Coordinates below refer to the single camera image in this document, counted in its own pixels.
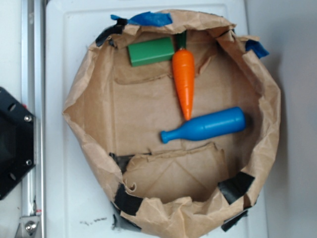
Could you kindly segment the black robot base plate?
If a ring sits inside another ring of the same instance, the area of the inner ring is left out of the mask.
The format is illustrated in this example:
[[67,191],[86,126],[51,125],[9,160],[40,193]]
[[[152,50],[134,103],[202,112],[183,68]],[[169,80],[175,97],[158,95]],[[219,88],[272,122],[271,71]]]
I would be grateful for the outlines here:
[[4,88],[0,89],[0,198],[34,167],[34,116]]

